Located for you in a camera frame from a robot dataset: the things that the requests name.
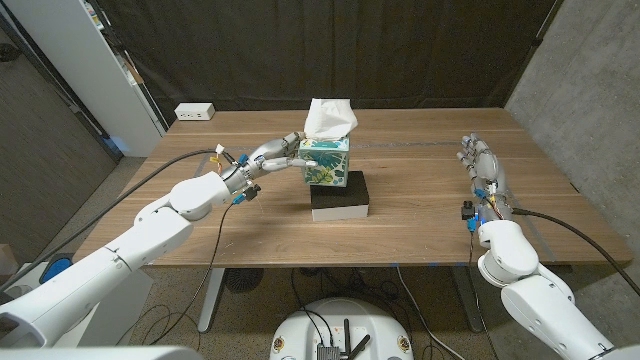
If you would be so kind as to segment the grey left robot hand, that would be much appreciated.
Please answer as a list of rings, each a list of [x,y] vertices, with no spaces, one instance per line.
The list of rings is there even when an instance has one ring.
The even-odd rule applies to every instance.
[[[304,132],[292,132],[284,138],[274,139],[255,149],[250,155],[243,154],[238,160],[219,145],[217,150],[230,163],[221,173],[221,178],[230,193],[246,188],[253,180],[271,172],[288,167],[315,167],[314,160],[304,160],[295,156],[304,138]]]

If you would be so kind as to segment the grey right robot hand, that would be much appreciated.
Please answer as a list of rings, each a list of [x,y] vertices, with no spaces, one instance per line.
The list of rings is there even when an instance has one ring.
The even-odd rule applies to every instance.
[[[479,221],[512,220],[506,173],[497,156],[476,133],[463,136],[461,144],[457,158],[470,177]]]

